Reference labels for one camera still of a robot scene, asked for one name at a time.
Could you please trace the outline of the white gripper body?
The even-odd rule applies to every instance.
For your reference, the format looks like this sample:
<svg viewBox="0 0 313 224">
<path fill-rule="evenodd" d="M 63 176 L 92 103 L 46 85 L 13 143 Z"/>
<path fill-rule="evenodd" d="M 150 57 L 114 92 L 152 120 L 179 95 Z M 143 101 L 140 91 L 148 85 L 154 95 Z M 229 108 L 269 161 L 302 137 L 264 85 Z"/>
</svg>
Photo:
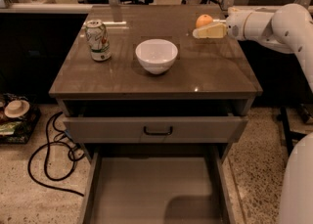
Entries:
<svg viewBox="0 0 313 224">
<path fill-rule="evenodd" d="M 253 10 L 238 9 L 230 7 L 226 19 L 227 34 L 237 40 L 251 40 L 248 34 L 246 23 Z"/>
</svg>

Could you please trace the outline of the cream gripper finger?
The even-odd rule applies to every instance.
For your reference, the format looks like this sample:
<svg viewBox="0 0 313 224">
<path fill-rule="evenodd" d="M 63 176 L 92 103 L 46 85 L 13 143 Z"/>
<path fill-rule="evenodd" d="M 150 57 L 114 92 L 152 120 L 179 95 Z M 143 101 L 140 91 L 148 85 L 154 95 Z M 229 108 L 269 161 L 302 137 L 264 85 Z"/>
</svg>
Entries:
<svg viewBox="0 0 313 224">
<path fill-rule="evenodd" d="M 197 39 L 223 38 L 227 34 L 226 25 L 222 22 L 212 22 L 193 30 L 193 36 Z"/>
</svg>

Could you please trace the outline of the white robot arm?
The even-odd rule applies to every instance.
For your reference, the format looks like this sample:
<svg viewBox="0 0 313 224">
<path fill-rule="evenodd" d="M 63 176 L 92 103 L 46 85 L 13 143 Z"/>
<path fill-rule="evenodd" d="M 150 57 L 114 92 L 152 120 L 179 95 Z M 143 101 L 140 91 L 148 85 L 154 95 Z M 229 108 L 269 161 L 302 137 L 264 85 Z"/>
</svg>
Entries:
<svg viewBox="0 0 313 224">
<path fill-rule="evenodd" d="M 274 12 L 231 7 L 224 21 L 197 22 L 193 36 L 230 36 L 255 41 L 277 52 L 293 53 L 313 90 L 313 22 L 309 11 L 299 4 L 287 4 Z M 313 224 L 313 133 L 301 138 L 289 156 L 278 224 Z"/>
</svg>

